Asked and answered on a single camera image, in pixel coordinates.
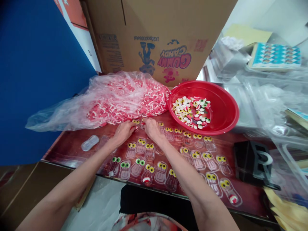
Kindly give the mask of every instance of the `printed cartoon character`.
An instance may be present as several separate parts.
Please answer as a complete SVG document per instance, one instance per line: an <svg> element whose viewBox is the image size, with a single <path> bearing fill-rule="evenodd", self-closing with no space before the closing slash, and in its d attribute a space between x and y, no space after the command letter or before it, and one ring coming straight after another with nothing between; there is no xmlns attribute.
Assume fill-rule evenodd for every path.
<svg viewBox="0 0 308 231"><path fill-rule="evenodd" d="M208 185L214 190L214 192L216 193L216 195L219 198L222 198L223 194L222 194L222 190L218 184L218 177L215 173L212 172L207 172L205 174L206 176L206 181L208 183Z"/></svg>
<svg viewBox="0 0 308 231"><path fill-rule="evenodd" d="M220 170L221 170L223 175L225 175L225 176L233 175L233 171L232 171L231 167L229 166L226 157L216 156L216 160L218 161L218 164L220 166Z"/></svg>
<svg viewBox="0 0 308 231"><path fill-rule="evenodd" d="M155 158L155 154L154 154L154 144L152 143L147 143L145 145L145 158L147 160L153 160Z"/></svg>
<svg viewBox="0 0 308 231"><path fill-rule="evenodd" d="M164 152L161 150L161 148L159 146L155 147L155 152L159 155L162 156L164 155Z"/></svg>
<svg viewBox="0 0 308 231"><path fill-rule="evenodd" d="M193 142L194 142L196 148L202 149L202 148L205 147L205 145L204 145L204 143L202 141L202 136L199 135L199 134L194 134L193 135Z"/></svg>
<svg viewBox="0 0 308 231"><path fill-rule="evenodd" d="M142 118L142 120L141 120L141 123L140 123L140 129L141 130L144 130L145 129L145 122L143 121L144 120L144 118Z"/></svg>
<svg viewBox="0 0 308 231"><path fill-rule="evenodd" d="M175 136L174 136L175 141L176 141L176 142L179 142L179 143L182 143L182 142L183 142L182 130L176 128L176 129L174 130L174 132L175 132Z"/></svg>
<svg viewBox="0 0 308 231"><path fill-rule="evenodd" d="M187 147L181 147L180 153L185 157L186 161L193 166L193 159L190 153L190 150Z"/></svg>
<svg viewBox="0 0 308 231"><path fill-rule="evenodd" d="M119 171L119 164L121 157L113 157L110 161L110 167L108 170L109 176L115 176Z"/></svg>
<svg viewBox="0 0 308 231"><path fill-rule="evenodd" d="M123 181L127 181L130 177L129 167L131 166L130 160L123 160L120 164L119 178Z"/></svg>
<svg viewBox="0 0 308 231"><path fill-rule="evenodd" d="M179 72L175 68L166 68L163 71L163 74L166 74L164 76L164 79L166 79L165 80L166 83L175 80L175 77L179 76Z"/></svg>
<svg viewBox="0 0 308 231"><path fill-rule="evenodd" d="M165 125L163 122L158 122L159 124L159 131L160 133L164 134L165 133Z"/></svg>
<svg viewBox="0 0 308 231"><path fill-rule="evenodd" d="M143 157L139 157L136 159L135 163L131 167L131 174L134 177L138 177L143 170L145 165L145 159Z"/></svg>
<svg viewBox="0 0 308 231"><path fill-rule="evenodd" d="M217 164L211 153L204 152L202 153L202 156L211 171L217 172L219 170L219 165Z"/></svg>
<svg viewBox="0 0 308 231"><path fill-rule="evenodd" d="M145 138L139 138L138 139L138 143L137 143L137 147L136 147L136 152L139 154L143 154L145 151L145 143L146 140Z"/></svg>
<svg viewBox="0 0 308 231"><path fill-rule="evenodd" d="M169 141L173 141L174 140L174 132L172 128L165 128L165 136L167 138L167 140Z"/></svg>
<svg viewBox="0 0 308 231"><path fill-rule="evenodd" d="M150 75L154 74L155 68L153 67L155 64L155 61L153 59L150 59L151 55L151 49L153 50L155 48L155 45L153 43L145 43L145 42L140 42L141 48L142 48L142 53L139 51L139 56L144 63L142 67L139 68L139 70L143 73L149 73Z"/></svg>
<svg viewBox="0 0 308 231"><path fill-rule="evenodd" d="M126 152L126 158L127 159L135 158L135 155L136 155L135 148L136 148L135 142L131 142L131 143L128 144L128 150Z"/></svg>
<svg viewBox="0 0 308 231"><path fill-rule="evenodd" d="M233 206L238 207L243 203L241 196L235 190L229 179L221 178L219 184Z"/></svg>
<svg viewBox="0 0 308 231"><path fill-rule="evenodd" d="M188 132L183 132L183 135L184 135L184 143L187 146L192 146L193 145L192 135Z"/></svg>
<svg viewBox="0 0 308 231"><path fill-rule="evenodd" d="M206 168L205 163L201 158L199 151L197 150L192 151L192 159L193 159L193 164L195 165L195 168L197 170L204 170Z"/></svg>
<svg viewBox="0 0 308 231"><path fill-rule="evenodd" d="M146 185L150 185L153 182L155 168L152 163L147 164L141 176L141 181Z"/></svg>
<svg viewBox="0 0 308 231"><path fill-rule="evenodd" d="M134 119L134 120L132 120L132 122L136 125L135 132L139 131L140 120Z"/></svg>
<svg viewBox="0 0 308 231"><path fill-rule="evenodd" d="M176 175L175 175L173 169L170 169L169 175L168 175L166 182L165 182L166 188L170 192L174 193L176 191L176 188L177 188L177 182L178 182L178 180L176 178Z"/></svg>
<svg viewBox="0 0 308 231"><path fill-rule="evenodd" d="M205 143L205 147L208 151L210 152L215 152L217 150L217 147L212 139L212 137L210 136L204 136L203 137L204 143Z"/></svg>
<svg viewBox="0 0 308 231"><path fill-rule="evenodd" d="M168 166L165 162L163 162L163 161L158 162L157 171L154 175L154 179L158 184L165 183L167 170L168 170Z"/></svg>

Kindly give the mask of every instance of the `table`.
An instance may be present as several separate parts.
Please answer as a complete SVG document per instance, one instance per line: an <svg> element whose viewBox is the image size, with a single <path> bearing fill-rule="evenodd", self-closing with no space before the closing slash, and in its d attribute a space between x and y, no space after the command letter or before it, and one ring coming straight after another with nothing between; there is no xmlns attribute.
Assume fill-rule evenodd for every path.
<svg viewBox="0 0 308 231"><path fill-rule="evenodd" d="M188 149L187 154L183 152L182 155L188 161L192 161L192 165L198 169L198 172L204 180L212 185L212 188L216 190L217 195L221 198L228 209L254 217L268 218L270 216L270 212L265 208L262 201L264 195L263 189L244 183L235 177L233 144L235 142L247 140L243 135L226 133L223 135L207 137L206 139L202 136L202 138L199 139L200 137L196 135L194 136L194 133L190 133L191 137L189 138L188 136L184 136L184 134L186 134L185 131L173 120L169 115L169 112L154 117L154 119L162 125L161 132L165 133L166 137L171 140L170 142L173 146L178 150L183 150L184 148ZM134 132L122 146L110 155L110 157L102 164L97 175L111 178L113 180L126 181L128 184L134 184L139 187L145 187L161 193L167 193L172 196L187 199L187 196L181 189L177 179L169 174L171 165L166 156L161 152L159 147L156 146L149 137L147 137L142 129L141 118L135 121L136 123L139 123L138 130ZM116 126L108 124L102 128L93 130L62 132L44 155L42 161L64 167L77 168L100 147L102 147L108 138L114 135L115 130ZM92 135L97 135L100 138L100 142L91 150L84 152L81 149L81 144ZM200 153L197 157L194 155L194 153L197 153L196 150ZM203 153L206 153L207 159L203 157ZM212 157L214 162L209 162L209 156ZM113 162L113 157L120 157L121 161L119 161L119 163ZM146 164L142 166L135 163L137 158L145 160ZM122 168L122 162L130 163L130 166L128 168ZM159 167L159 163L165 164L166 169ZM145 168L147 164L150 164L150 166L155 168L152 176L149 172L147 172L146 175L151 176L152 178L152 183L150 184L145 184L141 180L144 177L143 174L147 171ZM222 187L224 186L223 184L226 183L225 180L230 183L231 189L229 189L233 190L232 193L238 196L239 201L235 204L232 204L229 201L229 197L226 194L226 188Z"/></svg>

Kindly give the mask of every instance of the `clear plastic bag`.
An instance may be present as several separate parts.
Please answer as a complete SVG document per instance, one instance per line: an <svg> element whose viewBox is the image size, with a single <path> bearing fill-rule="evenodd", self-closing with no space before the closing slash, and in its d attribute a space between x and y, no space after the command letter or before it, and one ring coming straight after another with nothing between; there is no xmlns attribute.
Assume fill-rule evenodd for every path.
<svg viewBox="0 0 308 231"><path fill-rule="evenodd" d="M29 117L25 128L37 132L75 131L160 115L167 110L169 93L147 73L94 76L84 94L37 112Z"/></svg>

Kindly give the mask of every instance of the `blue wall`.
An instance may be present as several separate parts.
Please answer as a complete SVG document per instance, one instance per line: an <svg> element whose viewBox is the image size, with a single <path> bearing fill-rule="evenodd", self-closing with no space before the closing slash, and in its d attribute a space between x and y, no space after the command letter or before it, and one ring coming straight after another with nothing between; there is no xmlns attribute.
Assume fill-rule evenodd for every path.
<svg viewBox="0 0 308 231"><path fill-rule="evenodd" d="M96 75L53 0L0 3L0 165L39 161L60 132L24 128Z"/></svg>

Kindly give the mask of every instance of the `yellow paper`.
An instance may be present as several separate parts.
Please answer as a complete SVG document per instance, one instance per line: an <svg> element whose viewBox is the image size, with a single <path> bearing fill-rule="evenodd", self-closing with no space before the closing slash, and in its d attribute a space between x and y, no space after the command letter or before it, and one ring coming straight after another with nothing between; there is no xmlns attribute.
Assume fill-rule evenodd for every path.
<svg viewBox="0 0 308 231"><path fill-rule="evenodd" d="M228 31L225 33L225 36L243 39L245 46L254 42L266 43L271 35L272 32L256 30L249 26L239 24L232 24Z"/></svg>

